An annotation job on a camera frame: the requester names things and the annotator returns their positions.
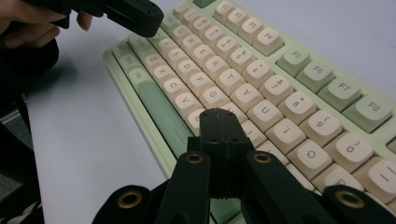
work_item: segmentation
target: black handheld device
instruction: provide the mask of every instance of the black handheld device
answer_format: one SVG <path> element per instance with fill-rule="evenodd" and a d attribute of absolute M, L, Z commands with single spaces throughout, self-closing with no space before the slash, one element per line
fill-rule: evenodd
<path fill-rule="evenodd" d="M 69 27 L 71 10 L 85 11 L 94 17 L 107 17 L 143 37 L 152 37 L 163 21 L 161 9 L 149 0 L 25 0 L 38 7 L 48 7 L 66 15 L 54 22 L 64 29 Z"/>

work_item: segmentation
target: white table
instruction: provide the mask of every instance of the white table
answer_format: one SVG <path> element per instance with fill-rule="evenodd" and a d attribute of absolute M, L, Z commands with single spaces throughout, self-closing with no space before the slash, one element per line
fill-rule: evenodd
<path fill-rule="evenodd" d="M 167 12 L 178 1 L 157 0 Z M 396 101 L 396 2 L 237 0 L 253 14 Z M 58 37 L 59 62 L 28 94 L 46 223 L 91 223 L 125 185 L 165 177 L 106 70 L 102 53 L 130 32 L 95 18 Z"/>

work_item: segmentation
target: person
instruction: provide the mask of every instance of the person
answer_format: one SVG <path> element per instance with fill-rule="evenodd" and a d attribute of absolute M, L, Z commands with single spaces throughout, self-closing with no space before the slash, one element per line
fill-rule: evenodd
<path fill-rule="evenodd" d="M 64 17 L 49 8 L 36 7 L 22 0 L 0 0 L 0 118 L 16 105 L 29 125 L 21 96 L 58 61 L 55 37 L 60 28 L 52 22 Z M 80 11 L 77 22 L 88 31 L 92 15 Z M 2 122 L 0 174 L 22 183 L 36 176 L 34 152 Z"/>

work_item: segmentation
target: black sleeve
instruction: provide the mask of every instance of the black sleeve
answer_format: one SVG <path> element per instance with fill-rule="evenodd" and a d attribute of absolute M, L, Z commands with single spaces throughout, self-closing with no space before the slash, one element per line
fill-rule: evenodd
<path fill-rule="evenodd" d="M 58 61 L 53 39 L 40 49 L 7 49 L 0 53 L 0 110 L 9 106 Z"/>

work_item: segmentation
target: keyboard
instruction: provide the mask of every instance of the keyboard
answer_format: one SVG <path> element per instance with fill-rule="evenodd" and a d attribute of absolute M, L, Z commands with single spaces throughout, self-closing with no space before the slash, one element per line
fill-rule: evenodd
<path fill-rule="evenodd" d="M 199 114 L 219 107 L 306 189 L 348 185 L 396 214 L 396 104 L 242 6 L 179 3 L 154 37 L 125 36 L 104 61 L 168 177 Z M 236 199 L 211 214 L 241 221 Z"/>

